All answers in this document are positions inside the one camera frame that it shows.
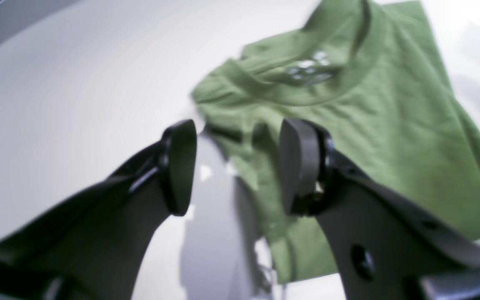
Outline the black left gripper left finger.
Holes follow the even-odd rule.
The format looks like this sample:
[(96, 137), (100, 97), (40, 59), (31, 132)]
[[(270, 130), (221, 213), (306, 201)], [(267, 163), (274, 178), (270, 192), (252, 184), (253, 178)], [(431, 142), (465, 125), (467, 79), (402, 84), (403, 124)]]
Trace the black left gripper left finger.
[(0, 240), (0, 294), (17, 300), (129, 300), (149, 243), (192, 195), (193, 120), (168, 127), (105, 180)]

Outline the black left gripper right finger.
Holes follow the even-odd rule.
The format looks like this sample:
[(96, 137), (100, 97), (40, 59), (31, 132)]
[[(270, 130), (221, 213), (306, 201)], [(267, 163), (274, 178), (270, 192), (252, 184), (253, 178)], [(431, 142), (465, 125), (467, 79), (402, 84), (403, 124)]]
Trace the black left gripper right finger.
[(374, 182), (322, 126), (282, 121), (280, 173), (286, 213), (315, 218), (348, 300), (480, 300), (480, 246)]

